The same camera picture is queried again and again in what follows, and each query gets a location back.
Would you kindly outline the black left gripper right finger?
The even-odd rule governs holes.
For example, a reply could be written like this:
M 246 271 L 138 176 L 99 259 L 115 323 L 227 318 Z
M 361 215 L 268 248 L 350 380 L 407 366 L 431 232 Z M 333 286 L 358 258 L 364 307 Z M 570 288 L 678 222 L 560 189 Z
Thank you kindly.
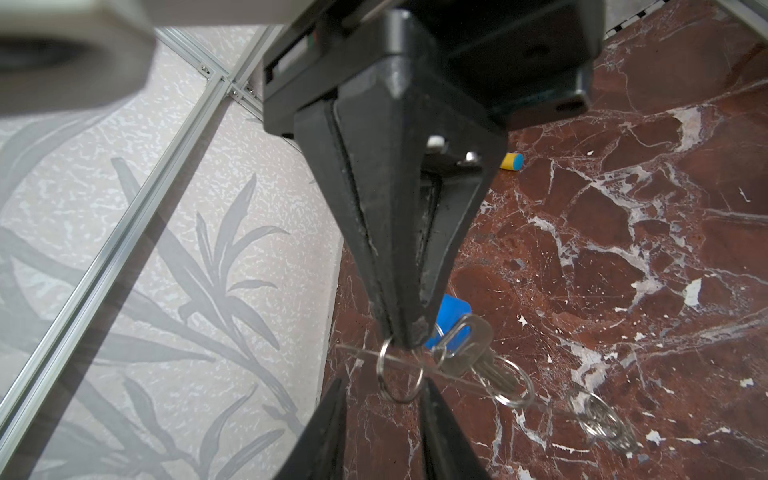
M 419 399 L 425 478 L 490 479 L 433 380 L 427 378 Z

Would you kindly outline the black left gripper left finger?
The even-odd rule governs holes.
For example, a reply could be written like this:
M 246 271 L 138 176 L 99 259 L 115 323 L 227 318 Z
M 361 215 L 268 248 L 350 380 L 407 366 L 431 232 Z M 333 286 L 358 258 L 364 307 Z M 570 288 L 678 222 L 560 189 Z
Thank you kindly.
M 347 382 L 336 378 L 274 479 L 343 479 L 346 420 Z

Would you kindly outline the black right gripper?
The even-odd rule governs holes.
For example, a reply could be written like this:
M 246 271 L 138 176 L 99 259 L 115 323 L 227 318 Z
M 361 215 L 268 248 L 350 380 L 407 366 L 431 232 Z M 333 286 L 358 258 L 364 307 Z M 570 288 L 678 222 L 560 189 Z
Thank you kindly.
M 433 333 L 507 154 L 468 97 L 510 131 L 585 113 L 605 16 L 601 1 L 314 1 L 267 51 L 265 130 L 292 137 L 304 108 L 297 142 L 394 345 Z M 407 53 L 430 71 L 390 56 Z

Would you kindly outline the steel perforated key holder plate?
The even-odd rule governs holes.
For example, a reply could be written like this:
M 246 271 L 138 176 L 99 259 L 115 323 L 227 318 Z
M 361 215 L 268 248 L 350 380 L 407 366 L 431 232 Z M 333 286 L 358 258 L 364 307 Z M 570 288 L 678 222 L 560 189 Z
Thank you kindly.
M 418 384 L 431 375 L 454 384 L 458 389 L 491 398 L 510 409 L 534 408 L 566 417 L 578 422 L 589 442 L 603 442 L 623 454 L 629 455 L 639 449 L 631 425 L 602 398 L 575 384 L 568 394 L 569 408 L 556 408 L 538 398 L 533 381 L 521 367 L 490 349 L 485 349 L 466 363 L 462 355 L 449 353 L 445 347 L 437 345 L 433 349 L 437 362 L 429 365 L 422 359 L 414 363 L 393 357 L 387 353 L 388 345 L 377 351 L 346 344 L 339 344 L 337 348 L 359 359 L 373 360 L 382 394 L 390 401 L 395 398 L 390 394 L 384 378 L 388 367 L 416 376 Z

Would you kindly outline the silver key blue tag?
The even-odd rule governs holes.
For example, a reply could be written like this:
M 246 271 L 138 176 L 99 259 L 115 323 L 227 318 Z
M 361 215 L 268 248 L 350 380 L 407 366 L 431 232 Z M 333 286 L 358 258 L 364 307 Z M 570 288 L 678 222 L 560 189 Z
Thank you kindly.
M 493 339 L 493 327 L 468 302 L 444 295 L 426 347 L 441 373 L 455 378 L 471 373 L 489 393 L 509 400 L 524 397 L 530 391 L 528 381 L 492 351 Z

